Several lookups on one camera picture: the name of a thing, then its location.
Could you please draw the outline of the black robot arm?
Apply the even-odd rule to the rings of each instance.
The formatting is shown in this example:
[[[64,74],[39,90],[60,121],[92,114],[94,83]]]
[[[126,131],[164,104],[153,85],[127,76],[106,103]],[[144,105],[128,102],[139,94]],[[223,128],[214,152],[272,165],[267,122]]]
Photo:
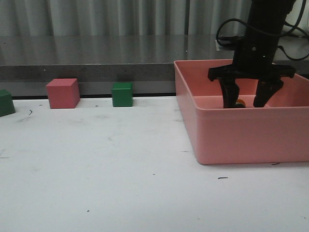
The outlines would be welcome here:
[[[273,64],[285,19],[294,3],[293,0],[252,1],[246,30],[236,42],[232,64],[208,71],[208,78],[220,83],[224,108],[237,106],[239,87],[236,79],[257,80],[253,105],[264,107],[283,87],[281,78],[294,76],[295,68]]]

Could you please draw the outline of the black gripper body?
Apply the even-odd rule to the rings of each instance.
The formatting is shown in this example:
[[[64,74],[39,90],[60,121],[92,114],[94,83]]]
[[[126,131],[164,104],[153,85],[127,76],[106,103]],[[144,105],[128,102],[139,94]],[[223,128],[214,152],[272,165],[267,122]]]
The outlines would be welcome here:
[[[236,80],[255,79],[272,80],[281,77],[293,78],[295,68],[290,65],[273,64],[274,47],[262,47],[245,39],[237,41],[232,63],[209,68],[208,79]]]

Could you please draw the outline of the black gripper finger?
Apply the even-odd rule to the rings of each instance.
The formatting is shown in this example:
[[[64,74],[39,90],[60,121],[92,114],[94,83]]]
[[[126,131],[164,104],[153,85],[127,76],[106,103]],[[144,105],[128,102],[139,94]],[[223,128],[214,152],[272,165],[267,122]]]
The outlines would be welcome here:
[[[254,107],[264,107],[271,97],[284,85],[279,79],[259,80],[256,88],[256,95],[253,101]]]
[[[235,108],[239,96],[239,87],[235,78],[223,78],[219,80],[222,90],[224,108]]]

